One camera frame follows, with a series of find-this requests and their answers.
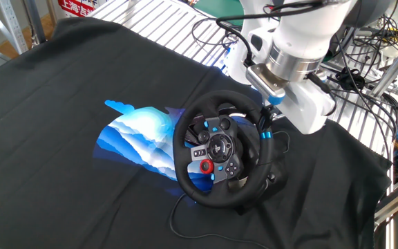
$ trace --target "red sign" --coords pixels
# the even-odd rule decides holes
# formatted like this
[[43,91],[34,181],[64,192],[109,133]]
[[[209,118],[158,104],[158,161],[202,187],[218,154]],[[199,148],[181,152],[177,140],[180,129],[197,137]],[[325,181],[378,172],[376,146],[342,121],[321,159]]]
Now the red sign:
[[94,6],[88,6],[85,3],[82,3],[84,0],[58,0],[59,6],[71,14],[74,14],[77,17],[85,17],[90,14],[90,12],[94,11]]

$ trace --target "steering wheel button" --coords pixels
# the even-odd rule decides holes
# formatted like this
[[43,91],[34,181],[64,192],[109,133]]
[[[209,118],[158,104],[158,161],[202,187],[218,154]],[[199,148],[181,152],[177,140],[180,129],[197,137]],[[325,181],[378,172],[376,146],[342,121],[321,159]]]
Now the steering wheel button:
[[209,159],[204,159],[200,162],[200,171],[204,174],[210,174],[214,171],[214,164]]
[[228,119],[224,118],[222,121],[220,121],[220,128],[222,129],[228,129],[230,126],[230,122]]

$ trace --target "red button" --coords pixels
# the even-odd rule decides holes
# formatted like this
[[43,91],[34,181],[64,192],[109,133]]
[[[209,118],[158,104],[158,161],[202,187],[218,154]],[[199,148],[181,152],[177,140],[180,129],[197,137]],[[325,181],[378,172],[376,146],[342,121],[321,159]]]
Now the red button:
[[200,162],[200,171],[204,174],[211,174],[214,171],[214,164],[212,160],[204,159]]

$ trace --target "steering wheel rim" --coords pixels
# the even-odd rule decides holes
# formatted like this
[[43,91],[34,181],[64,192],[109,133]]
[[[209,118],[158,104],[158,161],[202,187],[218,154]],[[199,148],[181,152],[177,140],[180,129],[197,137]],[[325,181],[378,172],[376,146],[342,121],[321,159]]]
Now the steering wheel rim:
[[250,122],[258,124],[261,117],[260,107],[253,100],[243,94],[232,91],[215,91],[203,95],[185,109],[185,112],[176,124],[173,136],[174,165],[176,178],[181,188],[190,198],[199,204],[210,208],[234,208],[248,201],[265,183],[265,180],[272,168],[273,161],[272,149],[274,147],[274,141],[272,136],[265,136],[265,134],[268,133],[271,135],[271,127],[261,130],[260,127],[256,126],[259,136],[264,139],[260,140],[258,164],[250,172],[247,182],[241,189],[236,192],[230,192],[228,188],[228,182],[230,180],[228,178],[220,178],[218,181],[214,180],[213,187],[208,194],[202,192],[193,184],[189,178],[187,167],[188,164],[193,161],[194,150],[192,150],[193,148],[190,149],[184,145],[187,128],[199,113],[202,113],[204,118],[206,120],[210,120],[210,122],[219,118],[218,107],[224,103],[234,105],[241,113],[246,114],[246,118]]

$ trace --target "metal grid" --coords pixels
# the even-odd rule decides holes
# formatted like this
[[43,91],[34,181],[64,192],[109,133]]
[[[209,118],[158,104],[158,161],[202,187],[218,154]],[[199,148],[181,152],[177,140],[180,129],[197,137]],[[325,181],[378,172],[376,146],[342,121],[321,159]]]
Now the metal grid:
[[[197,42],[191,34],[193,25],[208,16],[179,1],[109,1],[91,16],[121,24],[201,64],[223,67],[226,50],[221,45]],[[194,34],[201,41],[210,44],[218,44],[225,40],[224,30],[213,21],[199,25]]]

